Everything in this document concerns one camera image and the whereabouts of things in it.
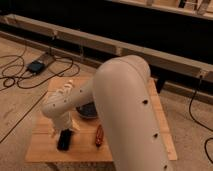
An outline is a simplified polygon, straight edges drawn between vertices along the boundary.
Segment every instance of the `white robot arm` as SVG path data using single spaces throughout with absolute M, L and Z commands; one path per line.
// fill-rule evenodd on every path
M 42 112 L 58 130 L 71 127 L 69 111 L 94 101 L 117 171 L 171 171 L 148 93 L 150 70 L 138 56 L 113 58 L 85 85 L 53 93 Z

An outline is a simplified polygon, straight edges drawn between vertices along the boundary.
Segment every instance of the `black power brick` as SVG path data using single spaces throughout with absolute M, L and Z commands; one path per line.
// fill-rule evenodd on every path
M 33 74 L 39 74 L 45 69 L 45 64 L 39 61 L 33 61 L 27 66 L 27 71 Z

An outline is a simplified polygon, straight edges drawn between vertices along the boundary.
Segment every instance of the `metal rail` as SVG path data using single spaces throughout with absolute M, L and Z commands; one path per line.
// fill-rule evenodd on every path
M 0 17 L 0 22 L 14 27 L 54 37 L 59 40 L 107 52 L 115 56 L 135 54 L 143 57 L 150 65 L 175 73 L 198 77 L 204 75 L 208 82 L 213 82 L 213 65 L 172 55 L 150 48 L 133 45 L 78 30 L 73 30 L 22 16 L 7 15 Z

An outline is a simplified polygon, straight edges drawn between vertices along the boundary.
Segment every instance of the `table leg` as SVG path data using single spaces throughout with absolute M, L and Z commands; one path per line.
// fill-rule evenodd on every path
M 46 165 L 51 168 L 53 171 L 60 171 L 60 169 L 57 167 L 55 163 L 46 162 Z

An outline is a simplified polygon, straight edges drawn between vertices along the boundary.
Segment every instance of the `wooden tabletop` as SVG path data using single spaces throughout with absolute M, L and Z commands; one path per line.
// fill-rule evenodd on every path
M 48 92 L 51 93 L 61 87 L 70 78 L 53 78 L 49 84 Z M 72 78 L 76 86 L 80 86 L 89 77 Z M 167 120 L 158 97 L 154 80 L 150 79 L 149 93 L 159 121 L 160 131 L 168 152 L 170 160 L 177 160 L 177 154 L 167 124 Z M 52 123 L 42 114 L 38 114 L 38 122 L 32 133 L 31 142 L 26 154 L 27 162 L 112 162 L 112 156 L 104 138 L 101 147 L 95 145 L 95 136 L 99 119 L 85 120 L 79 117 L 78 113 L 72 109 L 71 115 L 73 125 L 77 129 L 71 138 L 70 149 L 66 152 L 58 151 L 57 141 L 59 135 L 53 135 Z

